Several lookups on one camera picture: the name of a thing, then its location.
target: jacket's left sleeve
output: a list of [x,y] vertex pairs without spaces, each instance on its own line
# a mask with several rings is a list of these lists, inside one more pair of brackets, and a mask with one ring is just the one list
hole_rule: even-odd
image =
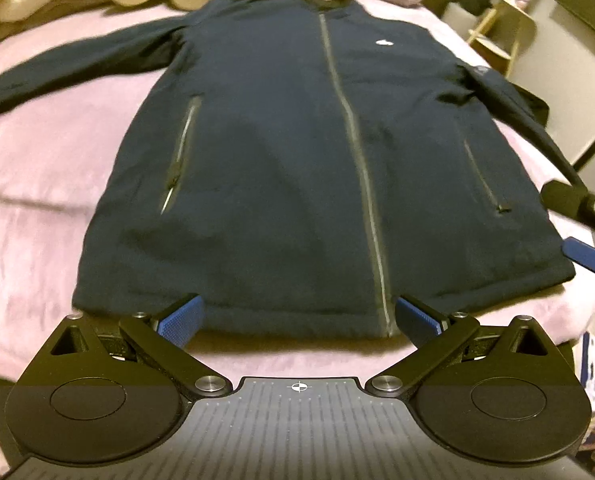
[[0,75],[0,113],[33,97],[112,74],[168,66],[186,16],[164,18],[52,48]]
[[497,70],[465,64],[478,99],[500,121],[508,124],[533,144],[575,186],[584,186],[571,163],[557,147],[544,127],[537,122],[529,106]]

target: dark navy jacket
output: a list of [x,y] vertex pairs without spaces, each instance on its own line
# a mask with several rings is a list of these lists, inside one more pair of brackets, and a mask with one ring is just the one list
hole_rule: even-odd
[[475,312],[574,276],[492,115],[580,181],[513,86],[353,0],[216,0],[66,44],[0,76],[0,112],[166,67],[88,228],[75,306],[196,292],[208,328],[385,336],[401,293]]

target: pink blanket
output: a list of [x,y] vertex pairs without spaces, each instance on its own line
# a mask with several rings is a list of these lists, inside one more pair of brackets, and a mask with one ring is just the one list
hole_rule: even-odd
[[[484,61],[423,8],[359,0],[378,17],[428,28],[474,65]],[[168,16],[165,6],[132,12],[90,10],[0,43],[0,73],[52,46]],[[34,99],[0,116],[0,376],[19,377],[46,337],[71,311],[70,300],[87,223],[120,140],[159,73],[114,76]],[[562,178],[504,124],[536,186]],[[563,237],[592,243],[573,222],[551,216]],[[556,343],[577,338],[595,310],[595,276],[577,267],[571,282],[499,305],[481,321],[507,324],[530,314]],[[290,341],[201,333],[189,351],[234,383],[243,375],[359,376],[363,382],[413,350],[404,337],[373,341]]]

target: mattress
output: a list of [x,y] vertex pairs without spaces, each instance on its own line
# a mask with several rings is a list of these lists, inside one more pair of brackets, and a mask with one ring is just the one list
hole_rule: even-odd
[[[426,27],[472,65],[486,65],[423,7],[358,0],[371,14]],[[52,46],[170,16],[164,4],[129,12],[91,9],[0,42],[0,73]],[[111,76],[36,98],[0,116],[0,377],[16,380],[71,312],[82,240],[119,143],[161,72]],[[506,124],[501,133],[540,188],[562,175]],[[592,244],[591,232],[551,214],[562,237]],[[578,338],[595,311],[595,276],[579,266],[570,282],[481,313],[483,324],[534,316],[556,342]],[[200,332],[188,351],[237,383],[242,376],[357,376],[362,382],[413,351],[387,340],[289,340]]]

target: gray base plate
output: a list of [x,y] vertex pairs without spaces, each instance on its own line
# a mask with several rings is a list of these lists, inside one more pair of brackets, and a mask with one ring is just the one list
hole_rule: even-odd
[[433,442],[403,402],[353,379],[246,378],[200,400],[161,446],[125,462],[27,459],[8,480],[589,480],[569,458],[529,468],[471,462]]

